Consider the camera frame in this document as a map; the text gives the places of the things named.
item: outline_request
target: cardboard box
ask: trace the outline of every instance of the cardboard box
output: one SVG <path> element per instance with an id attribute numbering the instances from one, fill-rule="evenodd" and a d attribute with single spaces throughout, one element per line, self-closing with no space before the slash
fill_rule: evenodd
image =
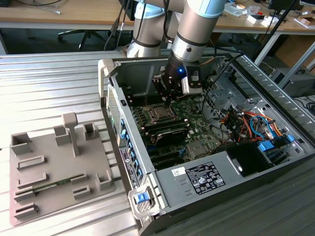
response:
<path id="1" fill-rule="evenodd" d="M 315 16 L 313 17 L 298 17 L 298 21 L 306 26 L 315 26 Z"/>

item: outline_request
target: wooden desk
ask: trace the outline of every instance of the wooden desk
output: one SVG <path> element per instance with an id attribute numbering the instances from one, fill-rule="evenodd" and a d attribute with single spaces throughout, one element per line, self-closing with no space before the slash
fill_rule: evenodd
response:
<path id="1" fill-rule="evenodd" d="M 63 0 L 57 5 L 59 8 L 54 9 L 60 11 L 60 15 L 34 6 L 23 5 L 13 0 L 10 7 L 0 8 L 0 22 L 88 24 L 99 25 L 100 27 L 103 25 L 109 29 L 108 26 L 114 23 L 121 8 L 118 0 Z M 125 24 L 133 26 L 133 21 L 126 17 Z"/>
<path id="2" fill-rule="evenodd" d="M 59 5 L 58 10 L 61 15 L 34 6 L 22 5 L 13 0 L 9 8 L 0 8 L 0 28 L 109 30 L 121 7 L 118 0 L 64 0 Z M 253 0 L 244 3 L 244 5 L 258 5 L 265 15 L 269 15 L 271 11 Z M 124 29 L 133 29 L 133 22 L 128 17 Z M 235 17 L 223 12 L 214 32 L 257 34 L 265 33 L 266 29 L 261 24 L 252 24 L 247 21 L 245 15 Z M 294 21 L 294 17 L 289 16 L 288 21 L 281 24 L 262 50 L 255 61 L 257 64 L 263 60 L 281 34 L 315 35 L 315 30 L 304 28 Z M 1 47 L 0 36 L 0 55 L 4 52 L 5 48 L 4 46 Z"/>

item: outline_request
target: metal slotted table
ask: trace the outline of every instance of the metal slotted table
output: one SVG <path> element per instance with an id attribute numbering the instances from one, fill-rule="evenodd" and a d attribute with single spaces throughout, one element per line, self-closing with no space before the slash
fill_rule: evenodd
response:
<path id="1" fill-rule="evenodd" d="M 126 191 L 97 94 L 97 62 L 116 52 L 14 55 L 0 58 L 0 234 L 137 236 Z M 95 122 L 113 173 L 109 194 L 13 227 L 9 223 L 10 134 L 52 133 L 61 114 L 76 112 L 79 124 Z"/>
<path id="2" fill-rule="evenodd" d="M 98 60 L 119 57 L 123 54 L 88 52 L 0 57 L 1 236 L 139 235 L 97 93 Z M 265 88 L 271 89 L 266 84 L 266 75 L 252 62 L 243 59 L 238 62 Z M 274 96 L 289 105 L 285 96 Z M 292 115 L 296 112 L 290 107 L 287 110 Z M 52 133 L 52 127 L 61 124 L 61 114 L 67 112 L 76 112 L 79 124 L 92 121 L 98 126 L 117 188 L 112 193 L 13 227 L 9 224 L 9 134 L 28 131 L 30 137 L 35 137 Z M 303 116 L 299 115 L 299 119 L 301 124 L 309 125 L 303 123 Z M 314 199 L 315 158 L 273 183 L 157 235 L 313 235 Z"/>

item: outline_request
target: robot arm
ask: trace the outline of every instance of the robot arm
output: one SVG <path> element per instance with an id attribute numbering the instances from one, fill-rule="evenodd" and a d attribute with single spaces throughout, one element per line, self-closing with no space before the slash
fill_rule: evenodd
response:
<path id="1" fill-rule="evenodd" d="M 137 6 L 138 10 L 145 3 L 149 4 L 147 6 L 149 6 L 148 11 L 150 11 L 151 15 L 149 13 L 150 18 L 147 19 L 153 22 L 145 22 L 147 19 L 144 18 L 143 28 L 140 29 L 140 37 L 135 42 L 135 45 L 140 44 L 144 51 L 146 49 L 145 46 L 152 50 L 154 43 L 158 47 L 163 40 L 163 36 L 165 37 L 162 25 L 165 13 L 164 9 L 160 8 L 164 6 L 163 1 L 167 0 L 144 0 L 142 5 L 139 3 Z M 152 79 L 156 89 L 166 101 L 174 100 L 183 96 L 183 94 L 189 95 L 202 92 L 200 64 L 198 61 L 203 54 L 219 16 L 223 12 L 224 4 L 225 0 L 169 0 L 168 10 L 181 12 L 183 9 L 183 14 L 180 22 L 177 21 L 179 23 L 176 32 L 171 30 L 173 25 L 176 24 L 172 23 L 172 19 L 179 18 L 178 15 L 173 13 L 168 22 L 167 34 L 175 37 L 172 52 L 163 73 Z M 140 18 L 140 14 L 136 12 L 137 14 L 136 25 Z M 136 38 L 137 34 L 138 31 L 135 30 L 134 38 Z M 154 53 L 153 55 L 143 55 L 146 57 L 158 56 L 154 55 Z"/>

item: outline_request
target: ventilation grille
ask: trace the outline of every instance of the ventilation grille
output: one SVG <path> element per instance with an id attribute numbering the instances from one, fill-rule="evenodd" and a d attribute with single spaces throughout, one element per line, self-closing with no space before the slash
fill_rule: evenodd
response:
<path id="1" fill-rule="evenodd" d="M 116 135 L 120 135 L 120 112 L 119 112 L 119 109 L 118 109 L 118 106 L 117 106 L 117 101 L 115 100 L 115 97 L 114 97 L 114 94 L 113 94 L 113 89 L 109 86 L 108 87 L 109 90 L 108 90 L 108 108 L 109 108 L 109 111 L 110 111 L 110 118 L 111 118 L 111 121 L 112 121 L 112 124 L 114 128 L 114 130 L 116 131 Z"/>

